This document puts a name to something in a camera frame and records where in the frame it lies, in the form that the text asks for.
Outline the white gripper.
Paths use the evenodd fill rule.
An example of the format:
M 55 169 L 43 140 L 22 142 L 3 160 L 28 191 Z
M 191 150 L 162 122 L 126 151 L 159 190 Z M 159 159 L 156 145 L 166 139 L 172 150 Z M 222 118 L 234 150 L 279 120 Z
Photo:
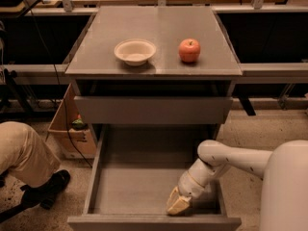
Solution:
M 201 199 L 208 191 L 209 184 L 221 175 L 224 168 L 225 165 L 211 166 L 197 159 L 180 177 L 178 188 L 171 191 L 167 200 L 167 213 L 176 216 L 186 211 L 191 200 Z

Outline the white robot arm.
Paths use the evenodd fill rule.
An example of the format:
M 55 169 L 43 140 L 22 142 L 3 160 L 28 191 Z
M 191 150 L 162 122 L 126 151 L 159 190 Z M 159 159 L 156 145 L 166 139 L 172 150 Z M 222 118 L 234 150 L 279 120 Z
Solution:
M 263 180 L 259 231 L 308 231 L 308 141 L 288 141 L 272 151 L 230 147 L 206 140 L 167 201 L 177 216 L 205 195 L 230 167 Z

